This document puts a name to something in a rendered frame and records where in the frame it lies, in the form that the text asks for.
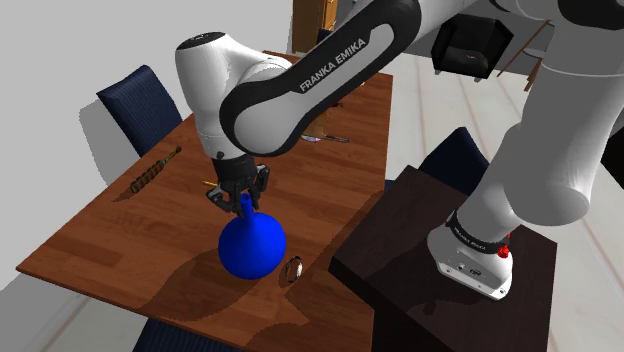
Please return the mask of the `tan upright box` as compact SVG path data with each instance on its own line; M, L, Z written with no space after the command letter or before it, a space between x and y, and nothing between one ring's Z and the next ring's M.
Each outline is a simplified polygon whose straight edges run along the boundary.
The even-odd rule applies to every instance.
M318 117L316 117L304 130L304 135L315 138L322 138L324 136L324 127L327 119L328 111L324 111Z

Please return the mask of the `blue round vase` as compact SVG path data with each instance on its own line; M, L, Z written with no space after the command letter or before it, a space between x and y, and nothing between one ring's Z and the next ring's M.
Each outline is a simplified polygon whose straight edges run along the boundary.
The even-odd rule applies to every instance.
M283 260L285 232L275 218L254 210L249 194L241 195L240 205L243 216L232 219L219 237L219 260L237 278L261 279Z

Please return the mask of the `dark brown robot stand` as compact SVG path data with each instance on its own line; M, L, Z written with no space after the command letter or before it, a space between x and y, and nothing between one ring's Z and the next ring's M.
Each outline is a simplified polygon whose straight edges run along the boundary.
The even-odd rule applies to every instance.
M511 234L509 294L444 277L426 246L465 195L408 166L333 255L329 272L374 310L371 352L547 352L557 245Z

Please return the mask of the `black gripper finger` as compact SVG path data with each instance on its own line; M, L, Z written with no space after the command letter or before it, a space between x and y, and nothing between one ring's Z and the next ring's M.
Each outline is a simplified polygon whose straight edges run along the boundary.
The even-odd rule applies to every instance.
M241 192L244 187L241 183L220 183L217 187L206 192L207 198L225 212L235 213L244 217L241 208Z
M268 166L256 166L256 176L253 181L248 183L248 193L251 197L254 209L259 208L258 200L260 199L261 193L264 192L268 186L269 177L270 168Z

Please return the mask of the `dark brown striped tool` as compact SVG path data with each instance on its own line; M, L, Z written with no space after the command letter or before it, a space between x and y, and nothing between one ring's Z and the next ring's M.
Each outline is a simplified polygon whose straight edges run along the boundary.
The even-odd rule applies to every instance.
M152 166L150 166L145 172L137 177L129 186L129 190L136 194L141 191L149 182L151 182L165 167L165 165L178 153L182 151L181 146L177 146L176 149L171 152L165 159L158 160Z

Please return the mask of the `brown wooden table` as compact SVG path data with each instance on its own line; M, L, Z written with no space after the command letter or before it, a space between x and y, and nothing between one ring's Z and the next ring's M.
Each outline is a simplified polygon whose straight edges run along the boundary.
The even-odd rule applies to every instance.
M267 160L259 209L302 258L289 283L283 260L243 280L221 265L230 215L206 197L215 172L186 120L20 265L22 273L251 352L370 352L373 312L328 270L334 252L384 189L392 96L379 73L332 110L329 135ZM141 191L130 184L177 146Z

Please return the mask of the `navy blue chair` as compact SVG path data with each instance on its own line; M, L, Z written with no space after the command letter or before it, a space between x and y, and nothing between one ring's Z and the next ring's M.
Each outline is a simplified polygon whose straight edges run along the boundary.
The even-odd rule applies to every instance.
M170 324L148 319L132 352L244 352Z
M96 95L139 157L182 122L173 99L148 65Z
M418 169L469 196L488 166L467 128L458 127L425 157Z

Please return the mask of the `silver black wristwatch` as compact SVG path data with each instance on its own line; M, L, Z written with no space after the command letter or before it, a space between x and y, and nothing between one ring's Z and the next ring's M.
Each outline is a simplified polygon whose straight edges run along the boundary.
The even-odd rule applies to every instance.
M302 258L295 255L285 265L285 277L289 283L296 282L303 272Z

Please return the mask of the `brown wooden door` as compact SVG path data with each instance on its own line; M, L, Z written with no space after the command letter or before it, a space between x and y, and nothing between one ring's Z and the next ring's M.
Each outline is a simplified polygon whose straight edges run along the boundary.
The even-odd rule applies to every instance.
M317 43L320 29L333 30L338 0L292 0L292 51L304 53Z

